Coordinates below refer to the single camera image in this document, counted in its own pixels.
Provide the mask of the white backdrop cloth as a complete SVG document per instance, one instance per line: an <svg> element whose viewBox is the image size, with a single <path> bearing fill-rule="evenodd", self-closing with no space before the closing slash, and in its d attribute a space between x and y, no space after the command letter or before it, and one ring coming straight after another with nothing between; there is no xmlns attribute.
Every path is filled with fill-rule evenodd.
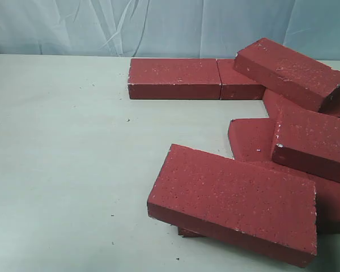
<svg viewBox="0 0 340 272"><path fill-rule="evenodd" d="M0 53L228 58L262 37L340 60L340 1L0 1Z"/></svg>

